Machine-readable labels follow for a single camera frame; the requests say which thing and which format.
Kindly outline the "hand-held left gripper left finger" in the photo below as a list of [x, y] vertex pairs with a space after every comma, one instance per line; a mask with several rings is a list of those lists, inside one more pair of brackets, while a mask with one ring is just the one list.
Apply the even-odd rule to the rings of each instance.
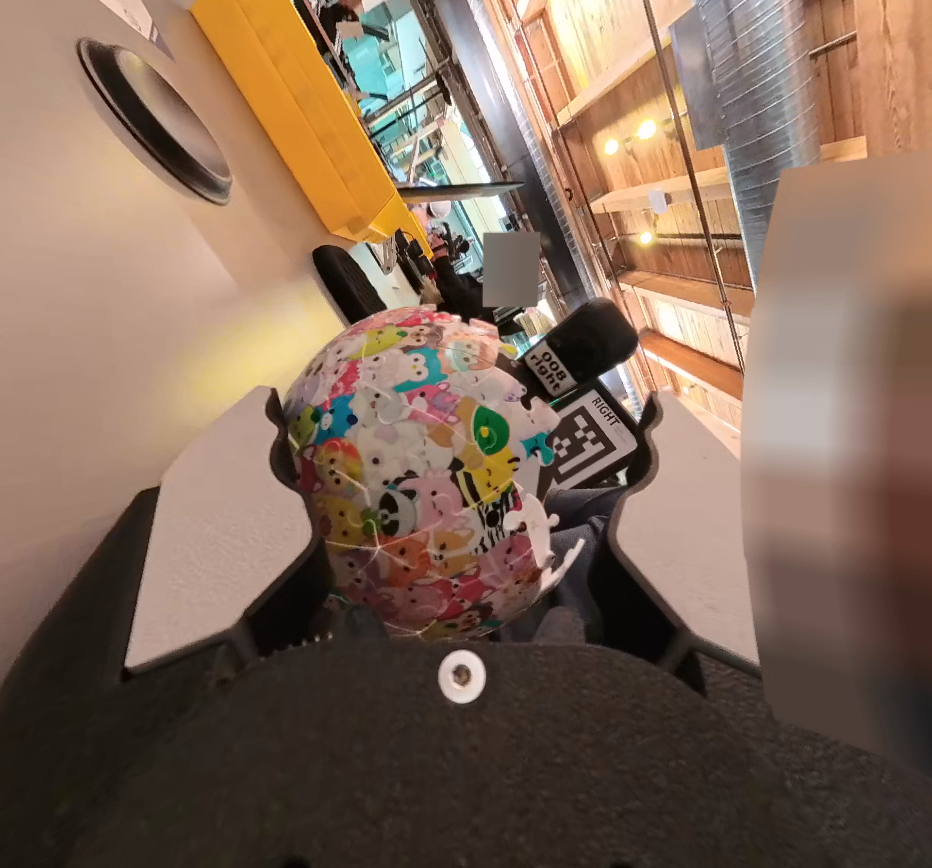
[[313, 548], [293, 466], [270, 386], [249, 391], [176, 457], [157, 491], [126, 671], [223, 641], [255, 655], [247, 618]]

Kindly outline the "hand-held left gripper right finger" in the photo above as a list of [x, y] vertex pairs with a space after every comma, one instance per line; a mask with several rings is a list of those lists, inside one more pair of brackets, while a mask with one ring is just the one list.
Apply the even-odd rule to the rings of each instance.
[[671, 626], [659, 665], [674, 672], [701, 654], [760, 673], [739, 459], [669, 391], [651, 395], [638, 428], [647, 469], [615, 508], [609, 543]]

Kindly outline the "colourful cartoon puzzle ball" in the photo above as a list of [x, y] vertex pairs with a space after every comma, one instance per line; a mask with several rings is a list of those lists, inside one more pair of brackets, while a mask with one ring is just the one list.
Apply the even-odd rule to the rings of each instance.
[[283, 414], [332, 615], [478, 639], [564, 574], [537, 492], [560, 418], [519, 371], [495, 326], [427, 304], [368, 315], [309, 362]]

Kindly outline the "dark ceiling pipe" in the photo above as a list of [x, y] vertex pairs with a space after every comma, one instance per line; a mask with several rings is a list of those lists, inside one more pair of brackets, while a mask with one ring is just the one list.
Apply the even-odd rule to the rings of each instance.
[[484, 0], [433, 0], [495, 149], [495, 164], [523, 185], [519, 196], [569, 311], [599, 295], [565, 196], [531, 127]]

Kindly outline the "black chair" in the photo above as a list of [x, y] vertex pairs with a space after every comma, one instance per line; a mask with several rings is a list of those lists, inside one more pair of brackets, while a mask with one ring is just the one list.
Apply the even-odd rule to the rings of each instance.
[[317, 246], [311, 259], [324, 288], [349, 325], [388, 310], [364, 270], [342, 247]]

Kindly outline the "yellow plastic box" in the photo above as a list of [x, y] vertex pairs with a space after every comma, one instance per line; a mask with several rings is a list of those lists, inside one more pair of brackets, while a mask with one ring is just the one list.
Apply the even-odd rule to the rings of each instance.
[[195, 0], [190, 11], [332, 234], [429, 243], [292, 0]]

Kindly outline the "silver ventilation duct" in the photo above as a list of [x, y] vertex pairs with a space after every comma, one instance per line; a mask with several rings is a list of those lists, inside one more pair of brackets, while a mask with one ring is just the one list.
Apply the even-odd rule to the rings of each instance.
[[784, 170], [817, 164], [816, 82], [803, 0], [693, 0], [752, 287]]

